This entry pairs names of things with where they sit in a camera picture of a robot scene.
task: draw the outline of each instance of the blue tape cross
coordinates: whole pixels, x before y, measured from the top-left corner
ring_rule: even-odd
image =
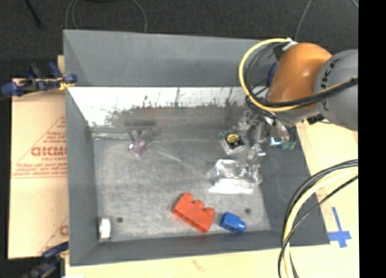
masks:
[[[340,248],[347,247],[346,240],[352,239],[349,231],[343,231],[342,226],[339,221],[337,209],[335,207],[332,207],[332,211],[334,213],[335,220],[338,225],[338,231],[335,232],[328,232],[328,239],[330,241],[338,241]]]

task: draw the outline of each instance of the black carpet floor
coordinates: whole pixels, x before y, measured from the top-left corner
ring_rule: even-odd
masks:
[[[358,48],[359,0],[29,1],[41,20],[40,28],[24,0],[0,0],[0,83],[25,75],[31,62],[45,65],[62,54],[64,28],[254,39],[292,37],[317,43],[331,53]],[[0,100],[0,118],[0,278],[8,278],[17,277],[37,261],[5,260],[9,100]]]

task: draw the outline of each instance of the clear plastic bag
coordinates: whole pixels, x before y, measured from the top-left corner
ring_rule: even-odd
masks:
[[[219,159],[209,170],[210,179],[214,184],[209,192],[221,194],[252,194],[261,175],[258,163],[249,164],[239,160]]]

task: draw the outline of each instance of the table surface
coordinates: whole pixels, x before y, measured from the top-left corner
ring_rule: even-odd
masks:
[[[358,134],[332,124],[298,125],[311,175],[337,163],[358,158]],[[333,188],[317,192],[323,198]],[[321,212],[327,232],[349,234],[329,245],[291,247],[300,277],[359,277],[358,181],[325,202]],[[278,277],[279,249],[178,257],[117,264],[70,267],[66,275],[102,277]]]

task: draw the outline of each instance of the red lego brick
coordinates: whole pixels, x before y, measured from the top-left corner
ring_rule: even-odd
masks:
[[[201,233],[206,233],[209,230],[216,214],[211,207],[204,208],[204,203],[201,200],[193,201],[193,195],[188,192],[180,197],[172,213]]]

